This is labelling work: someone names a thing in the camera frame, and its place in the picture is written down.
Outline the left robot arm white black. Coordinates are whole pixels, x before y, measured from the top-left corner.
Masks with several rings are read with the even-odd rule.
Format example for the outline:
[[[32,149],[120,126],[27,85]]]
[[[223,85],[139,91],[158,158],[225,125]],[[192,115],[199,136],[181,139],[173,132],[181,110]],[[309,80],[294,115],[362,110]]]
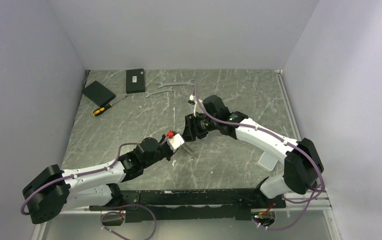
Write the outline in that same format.
[[[132,145],[132,151],[119,152],[114,160],[100,165],[80,169],[61,169],[57,164],[46,167],[24,187],[21,214],[30,216],[37,225],[79,207],[118,209],[123,201],[118,184],[141,176],[146,168],[163,159],[169,161],[178,148],[167,137],[147,137]]]

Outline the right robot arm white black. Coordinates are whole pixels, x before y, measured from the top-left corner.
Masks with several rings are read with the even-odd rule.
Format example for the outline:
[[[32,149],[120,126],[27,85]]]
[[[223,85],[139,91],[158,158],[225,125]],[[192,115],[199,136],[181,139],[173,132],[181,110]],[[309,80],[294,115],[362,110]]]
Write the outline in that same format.
[[[205,138],[212,131],[235,140],[244,141],[263,151],[259,164],[272,170],[277,163],[283,172],[262,180],[256,187],[255,203],[267,207],[277,197],[288,192],[303,195],[320,179],[324,167],[314,143],[303,138],[296,140],[275,133],[249,116],[230,112],[220,97],[211,95],[204,100],[189,96],[193,112],[185,117],[182,134],[186,142]]]

